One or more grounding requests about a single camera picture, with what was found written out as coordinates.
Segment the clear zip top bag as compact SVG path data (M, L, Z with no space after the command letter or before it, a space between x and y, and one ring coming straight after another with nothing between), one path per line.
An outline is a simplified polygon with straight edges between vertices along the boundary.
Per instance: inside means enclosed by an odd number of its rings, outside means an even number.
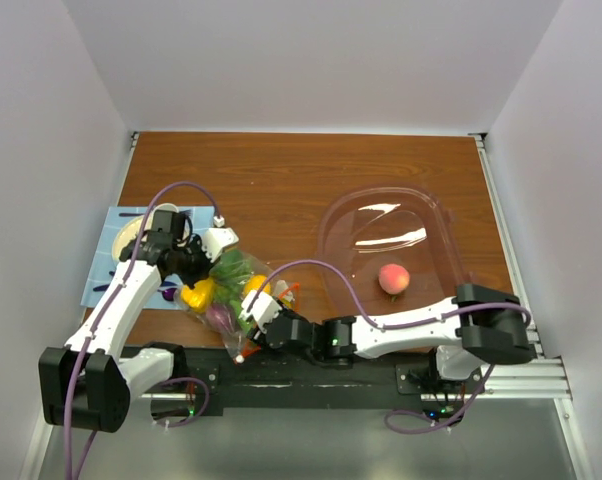
M252 263L252 267L254 269L254 274L253 275L265 275L266 277L270 274L271 269L263 264L262 262L260 262L259 260L257 260L254 256L245 253L249 256L249 259ZM196 314L193 311L189 310L184 304L183 302L179 299L179 293L180 290L183 286L179 287L174 301L175 303L188 315L196 318L197 320L199 320L202 324L204 324L207 328L211 329L208 324L207 321L205 319L205 312L203 314ZM238 323L238 317L241 311L241 302L244 298L241 297L239 299L236 300L230 300L229 302L226 303L221 303L221 302L217 302L215 299L213 299L212 304L223 304L225 306L227 306L232 313L234 314L234 317ZM253 342L251 342L248 339L248 333L244 333L240 327L240 331L238 333L234 333L234 334L220 334L223 343L225 345L226 350L228 351L230 357L233 359L234 362L241 364L245 361L245 359L250 356L251 354L255 353L256 351L259 350L259 347L257 345L255 345Z

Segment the pink fake peach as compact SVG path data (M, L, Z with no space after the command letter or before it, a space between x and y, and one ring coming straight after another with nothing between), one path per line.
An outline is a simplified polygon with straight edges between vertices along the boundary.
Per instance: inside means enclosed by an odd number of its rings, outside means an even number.
M402 265L386 264L378 271L378 283L388 295L400 295L410 284L410 274Z

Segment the pink transparent plastic tub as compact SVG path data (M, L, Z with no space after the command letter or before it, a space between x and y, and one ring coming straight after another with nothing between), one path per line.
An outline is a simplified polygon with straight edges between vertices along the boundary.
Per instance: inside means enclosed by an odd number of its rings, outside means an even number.
M333 201L319 224L316 258L347 277L371 316L423 308L472 281L449 212L414 185L367 187ZM378 281L389 264L409 274L407 288L397 296Z

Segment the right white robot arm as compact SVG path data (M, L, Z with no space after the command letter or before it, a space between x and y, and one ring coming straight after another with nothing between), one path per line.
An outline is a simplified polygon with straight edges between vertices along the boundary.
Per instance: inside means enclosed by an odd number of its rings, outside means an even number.
M249 338L260 347L295 355L323 368L348 368L400 351L434 350L426 369L429 386L450 392L482 365L521 365L536 350L527 328L531 314L518 297L464 284L428 306L365 317L362 314L313 323L271 295L253 290L241 304L253 321Z

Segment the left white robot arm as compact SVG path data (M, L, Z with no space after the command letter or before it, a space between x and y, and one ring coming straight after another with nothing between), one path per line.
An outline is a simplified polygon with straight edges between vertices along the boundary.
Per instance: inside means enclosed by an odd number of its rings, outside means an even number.
M43 415L50 425L113 433L131 402L158 385L181 390L189 379L183 347L154 343L120 359L126 339L150 297L176 275L189 287L205 279L225 247L224 230L186 236L188 216L154 210L122 249L115 275L84 324L38 362Z

